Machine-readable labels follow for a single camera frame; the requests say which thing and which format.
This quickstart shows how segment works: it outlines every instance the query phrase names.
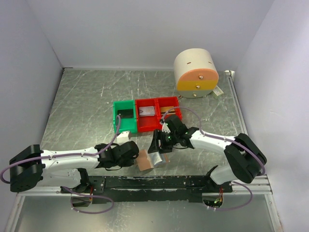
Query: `scratched metal surface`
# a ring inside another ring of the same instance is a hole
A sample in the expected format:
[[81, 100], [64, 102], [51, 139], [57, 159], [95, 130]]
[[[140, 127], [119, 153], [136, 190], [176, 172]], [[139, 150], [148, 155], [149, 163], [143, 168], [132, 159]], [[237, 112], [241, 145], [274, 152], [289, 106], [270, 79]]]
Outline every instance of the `scratched metal surface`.
[[[195, 110], [203, 129], [221, 135], [241, 132], [236, 107], [224, 72], [218, 86], [224, 95], [179, 100], [180, 106]], [[42, 139], [42, 148], [74, 150], [108, 143], [114, 135], [112, 102], [131, 99], [177, 96], [173, 72], [167, 71], [87, 71], [66, 69]], [[195, 116], [182, 110], [183, 122], [197, 126]], [[148, 149], [152, 132], [133, 138], [140, 149]], [[107, 172], [95, 169], [90, 175], [202, 175], [215, 165], [227, 162], [224, 155], [202, 149], [175, 150], [168, 154], [170, 163], [140, 172], [137, 166]]]
[[[248, 195], [225, 196], [225, 207], [245, 203]], [[109, 204], [92, 205], [101, 211]], [[70, 209], [69, 197], [26, 197], [16, 232], [273, 232], [264, 195], [246, 207], [212, 212], [187, 201], [122, 202], [104, 214], [86, 215]]]

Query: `cylindrical container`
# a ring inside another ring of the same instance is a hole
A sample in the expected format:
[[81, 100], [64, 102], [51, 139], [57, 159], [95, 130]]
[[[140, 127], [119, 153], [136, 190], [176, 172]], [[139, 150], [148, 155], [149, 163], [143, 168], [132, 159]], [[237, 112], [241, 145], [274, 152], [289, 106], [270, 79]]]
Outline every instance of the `cylindrical container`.
[[216, 87], [219, 75], [208, 51], [192, 48], [174, 61], [176, 88], [185, 98], [204, 97]]

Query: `wire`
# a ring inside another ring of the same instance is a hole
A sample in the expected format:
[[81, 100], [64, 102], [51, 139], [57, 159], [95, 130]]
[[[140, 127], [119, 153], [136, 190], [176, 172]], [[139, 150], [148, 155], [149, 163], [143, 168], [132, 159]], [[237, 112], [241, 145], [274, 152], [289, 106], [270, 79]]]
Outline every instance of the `wire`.
[[105, 168], [106, 171], [118, 171], [118, 170], [120, 170], [120, 169], [122, 169], [122, 167], [117, 168], [117, 169], [107, 169], [107, 168]]
[[[176, 106], [176, 107], [173, 107], [173, 108], [167, 110], [167, 111], [163, 114], [163, 116], [162, 116], [163, 121], [164, 121], [165, 116], [168, 114], [168, 112], [169, 112], [170, 110], [177, 109], [177, 108], [181, 108], [181, 109], [188, 110], [188, 111], [192, 112], [192, 113], [198, 118], [198, 120], [199, 120], [199, 132], [200, 132], [202, 135], [207, 136], [207, 137], [210, 137], [210, 138], [214, 138], [214, 139], [229, 141], [229, 142], [234, 143], [235, 145], [241, 147], [241, 148], [244, 149], [245, 151], [247, 151], [247, 152], [259, 163], [259, 165], [261, 166], [261, 168], [262, 168], [262, 173], [259, 174], [259, 175], [264, 175], [264, 174], [265, 174], [265, 166], [264, 166], [264, 164], [260, 161], [260, 159], [259, 159], [250, 149], [246, 148], [245, 146], [243, 146], [242, 144], [240, 144], [240, 143], [238, 143], [238, 142], [236, 142], [236, 141], [234, 141], [234, 140], [227, 139], [227, 138], [220, 137], [220, 136], [216, 136], [216, 135], [212, 135], [212, 134], [208, 134], [208, 133], [204, 132], [204, 131], [202, 130], [202, 120], [201, 120], [200, 116], [198, 116], [198, 114], [197, 114], [195, 111], [193, 111], [193, 110], [191, 110], [191, 109], [189, 109], [189, 108], [187, 108], [187, 107]], [[242, 205], [239, 205], [239, 206], [236, 206], [236, 207], [231, 207], [231, 208], [226, 208], [226, 209], [220, 209], [220, 208], [216, 209], [216, 208], [207, 206], [208, 209], [209, 209], [209, 208], [212, 208], [212, 209], [214, 209], [214, 210], [219, 210], [219, 211], [230, 211], [230, 210], [235, 210], [235, 209], [240, 209], [240, 208], [242, 208], [242, 207], [245, 207], [246, 205], [248, 205], [248, 204], [252, 201], [252, 199], [253, 199], [253, 193], [252, 193], [252, 191], [251, 191], [247, 186], [245, 186], [244, 184], [241, 184], [241, 183], [239, 183], [239, 182], [237, 182], [237, 181], [232, 181], [232, 182], [235, 183], [235, 184], [238, 184], [238, 185], [240, 185], [240, 186], [243, 186], [244, 188], [246, 188], [246, 189], [249, 191], [249, 193], [250, 193], [250, 199], [249, 199], [245, 204], [242, 204]]]
[[218, 211], [230, 211], [230, 210], [235, 210], [235, 209], [240, 209], [240, 208], [242, 208], [242, 207], [245, 207], [245, 206], [247, 206], [247, 205], [249, 205], [250, 203], [251, 203], [251, 201], [252, 201], [252, 199], [253, 199], [253, 193], [252, 193], [252, 191], [246, 186], [246, 185], [244, 185], [244, 184], [242, 184], [242, 183], [239, 183], [239, 182], [237, 182], [237, 181], [232, 181], [233, 183], [235, 183], [235, 184], [238, 184], [238, 185], [240, 185], [240, 186], [243, 186], [245, 189], [247, 189], [248, 190], [248, 192], [250, 193], [250, 198], [249, 198], [249, 200], [246, 202], [246, 203], [244, 203], [244, 204], [241, 204], [241, 205], [238, 205], [238, 206], [235, 206], [235, 207], [230, 207], [230, 208], [225, 208], [225, 209], [222, 209], [222, 208], [213, 208], [213, 207], [210, 207], [210, 206], [207, 206], [207, 208], [209, 207], [209, 208], [212, 208], [212, 209], [214, 209], [214, 210], [218, 210]]
[[187, 149], [188, 147], [174, 147], [174, 146], [172, 146], [173, 148], [175, 148], [175, 149], [179, 149], [179, 150], [182, 150], [182, 149]]
[[92, 193], [93, 193], [93, 186], [90, 187], [90, 196], [92, 195]]
[[[86, 194], [81, 194], [81, 193], [78, 193], [78, 192], [74, 192], [72, 191], [71, 189], [69, 189], [68, 187], [65, 187], [65, 186], [62, 186], [66, 191], [70, 192], [71, 194], [76, 194], [78, 196], [81, 196], [81, 197], [89, 197], [89, 195], [86, 195]], [[87, 212], [87, 211], [83, 211], [83, 210], [78, 210], [76, 209], [74, 206], [73, 206], [73, 198], [71, 198], [71, 209], [78, 212], [78, 213], [83, 213], [83, 214], [102, 214], [102, 213], [106, 213], [108, 211], [110, 211], [114, 205], [115, 205], [115, 202], [112, 200], [112, 198], [109, 198], [109, 197], [105, 197], [105, 196], [98, 196], [98, 195], [92, 195], [91, 196], [92, 198], [102, 198], [102, 199], [106, 199], [106, 200], [109, 200], [112, 205], [108, 208], [108, 209], [105, 209], [105, 210], [102, 210], [102, 211], [98, 211], [98, 212]]]
[[[119, 115], [116, 116], [116, 118], [118, 119], [118, 125], [117, 125], [117, 130], [116, 130], [116, 133], [114, 135], [114, 137], [112, 138], [111, 142], [109, 144], [106, 145], [105, 148], [103, 148], [102, 150], [100, 150], [99, 152], [97, 153], [94, 153], [94, 154], [88, 154], [88, 153], [84, 153], [83, 155], [84, 156], [96, 156], [98, 154], [101, 154], [102, 152], [104, 152], [106, 149], [108, 149], [112, 144], [113, 142], [115, 141], [117, 135], [119, 134], [119, 129], [120, 129], [120, 124], [121, 124], [121, 118]], [[66, 157], [66, 156], [81, 156], [82, 154], [81, 153], [70, 153], [70, 154], [62, 154], [62, 155], [54, 155], [53, 158], [58, 158], [58, 157]], [[0, 172], [0, 180], [5, 183], [5, 184], [9, 184], [10, 182], [5, 180], [3, 175], [4, 173], [9, 170], [10, 168], [13, 168], [17, 165], [20, 165], [20, 164], [23, 164], [23, 163], [27, 163], [27, 162], [31, 162], [31, 161], [35, 161], [35, 160], [43, 160], [43, 159], [50, 159], [51, 156], [40, 156], [40, 157], [34, 157], [34, 158], [29, 158], [29, 159], [24, 159], [22, 161], [18, 161], [18, 162], [15, 162], [15, 163], [12, 163], [11, 165], [9, 165], [8, 167], [6, 167], [5, 169], [3, 169], [1, 172]]]
[[198, 120], [199, 120], [199, 132], [200, 132], [202, 135], [207, 136], [207, 137], [210, 137], [210, 138], [213, 138], [213, 139], [219, 139], [219, 140], [223, 140], [223, 141], [226, 140], [226, 141], [231, 142], [231, 143], [233, 143], [233, 144], [235, 144], [235, 145], [241, 147], [242, 149], [244, 149], [244, 150], [245, 150], [246, 152], [248, 152], [248, 153], [258, 162], [258, 164], [261, 166], [261, 168], [262, 168], [262, 173], [260, 173], [259, 175], [264, 175], [264, 174], [265, 174], [265, 166], [264, 166], [264, 164], [261, 162], [261, 160], [260, 160], [250, 149], [246, 148], [244, 145], [242, 145], [242, 144], [240, 144], [240, 143], [238, 143], [238, 142], [236, 142], [236, 141], [234, 141], [234, 140], [232, 140], [232, 139], [225, 138], [224, 136], [221, 137], [221, 136], [212, 135], [212, 134], [208, 134], [208, 133], [204, 132], [204, 131], [202, 130], [202, 120], [201, 120], [200, 116], [198, 116], [198, 114], [197, 114], [195, 111], [193, 111], [193, 110], [191, 110], [191, 109], [189, 109], [189, 108], [187, 108], [187, 107], [176, 106], [176, 107], [173, 107], [173, 108], [170, 108], [169, 110], [167, 110], [167, 111], [163, 114], [162, 119], [164, 120], [164, 118], [165, 118], [166, 115], [169, 113], [169, 111], [171, 111], [171, 110], [173, 110], [173, 109], [177, 109], [177, 108], [182, 108], [182, 109], [191, 111], [191, 112], [198, 118]]

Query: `small object in bin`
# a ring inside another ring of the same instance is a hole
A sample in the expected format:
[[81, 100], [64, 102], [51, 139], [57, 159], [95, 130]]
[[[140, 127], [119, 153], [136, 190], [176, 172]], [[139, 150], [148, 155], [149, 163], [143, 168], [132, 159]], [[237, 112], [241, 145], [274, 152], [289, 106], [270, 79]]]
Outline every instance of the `small object in bin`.
[[140, 116], [155, 116], [155, 107], [154, 106], [145, 106], [139, 108]]
[[117, 114], [120, 116], [120, 118], [133, 118], [134, 116], [133, 109], [118, 110]]
[[[170, 110], [171, 108], [173, 108], [174, 106], [167, 106], [167, 107], [161, 107], [160, 111], [161, 111], [161, 115], [165, 114], [166, 111]], [[171, 111], [168, 112], [168, 115], [174, 115], [175, 109], [172, 109]]]

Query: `green bin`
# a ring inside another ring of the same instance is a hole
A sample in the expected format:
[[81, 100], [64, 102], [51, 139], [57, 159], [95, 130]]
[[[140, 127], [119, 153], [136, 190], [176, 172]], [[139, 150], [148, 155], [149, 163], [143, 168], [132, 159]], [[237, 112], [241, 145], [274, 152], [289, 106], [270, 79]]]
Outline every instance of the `green bin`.
[[121, 118], [121, 126], [119, 132], [130, 131], [131, 133], [137, 133], [137, 123], [136, 123], [136, 110], [135, 101], [115, 101], [113, 102], [113, 124], [114, 131], [117, 130], [118, 120], [116, 121], [116, 116], [120, 112], [125, 112], [123, 110], [133, 110], [133, 117]]

